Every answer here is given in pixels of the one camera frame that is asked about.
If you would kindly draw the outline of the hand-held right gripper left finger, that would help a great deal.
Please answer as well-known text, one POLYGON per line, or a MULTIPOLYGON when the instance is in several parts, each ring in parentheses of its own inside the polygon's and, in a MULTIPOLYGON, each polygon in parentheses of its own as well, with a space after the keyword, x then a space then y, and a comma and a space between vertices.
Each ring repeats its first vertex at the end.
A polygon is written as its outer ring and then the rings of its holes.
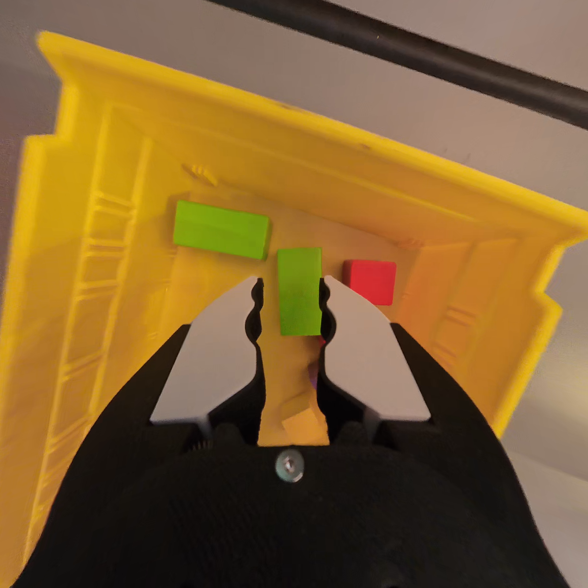
POLYGON ((152 424, 191 423, 204 439, 229 423, 258 439, 266 385, 258 339, 263 280, 246 278, 190 323, 151 414, 152 424))

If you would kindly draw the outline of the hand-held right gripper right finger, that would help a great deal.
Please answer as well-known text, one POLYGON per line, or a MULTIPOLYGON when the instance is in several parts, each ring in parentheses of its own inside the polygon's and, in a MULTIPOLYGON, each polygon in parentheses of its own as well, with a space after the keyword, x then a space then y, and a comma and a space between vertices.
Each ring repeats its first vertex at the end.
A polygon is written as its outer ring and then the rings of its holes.
POLYGON ((430 410, 392 324, 383 312, 331 275, 322 280, 321 375, 360 412, 368 437, 385 421, 427 422, 430 410))

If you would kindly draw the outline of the red wooden block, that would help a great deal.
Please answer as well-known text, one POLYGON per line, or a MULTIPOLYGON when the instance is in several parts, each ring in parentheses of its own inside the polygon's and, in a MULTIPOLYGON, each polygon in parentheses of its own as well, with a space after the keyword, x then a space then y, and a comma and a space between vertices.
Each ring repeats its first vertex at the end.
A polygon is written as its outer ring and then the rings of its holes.
POLYGON ((377 306, 391 306, 398 266, 395 262, 348 259, 343 262, 342 282, 377 306))

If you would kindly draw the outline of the yellow wooden cube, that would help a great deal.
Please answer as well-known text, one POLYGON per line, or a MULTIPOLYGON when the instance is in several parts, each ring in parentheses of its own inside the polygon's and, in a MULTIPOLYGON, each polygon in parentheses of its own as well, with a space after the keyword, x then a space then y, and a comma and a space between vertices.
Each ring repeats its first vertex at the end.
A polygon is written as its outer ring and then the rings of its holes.
POLYGON ((326 420, 312 406, 284 407, 281 410, 281 424, 292 445, 329 445, 326 420))

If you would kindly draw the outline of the long green wooden block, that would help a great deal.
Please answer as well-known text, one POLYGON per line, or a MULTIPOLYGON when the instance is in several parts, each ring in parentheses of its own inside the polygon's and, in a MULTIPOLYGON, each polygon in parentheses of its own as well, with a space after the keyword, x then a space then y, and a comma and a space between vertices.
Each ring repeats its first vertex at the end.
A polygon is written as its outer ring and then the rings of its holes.
POLYGON ((277 278, 281 334, 320 335, 322 311, 319 307, 319 284, 322 278, 322 248, 279 249, 277 278))

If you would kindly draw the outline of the yellow plastic bin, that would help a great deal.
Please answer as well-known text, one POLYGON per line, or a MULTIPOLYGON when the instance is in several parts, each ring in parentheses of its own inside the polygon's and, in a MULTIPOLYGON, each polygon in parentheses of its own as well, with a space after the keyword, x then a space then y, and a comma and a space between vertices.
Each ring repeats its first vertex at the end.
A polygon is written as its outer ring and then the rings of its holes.
POLYGON ((545 289, 587 212, 342 122, 56 33, 54 135, 28 137, 1 321, 1 587, 24 567, 67 467, 175 330, 264 282, 262 445, 312 406, 309 337, 279 329, 275 254, 398 266, 398 322, 500 436, 561 315, 545 289), (173 242, 176 204, 269 217, 264 261, 173 242))

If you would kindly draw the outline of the table edge rail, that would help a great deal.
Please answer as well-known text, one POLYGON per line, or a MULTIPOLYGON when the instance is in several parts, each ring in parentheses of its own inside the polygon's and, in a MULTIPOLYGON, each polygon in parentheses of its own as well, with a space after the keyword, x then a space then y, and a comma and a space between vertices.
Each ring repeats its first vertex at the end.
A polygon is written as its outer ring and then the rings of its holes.
POLYGON ((329 1, 211 1, 587 130, 587 91, 329 1))

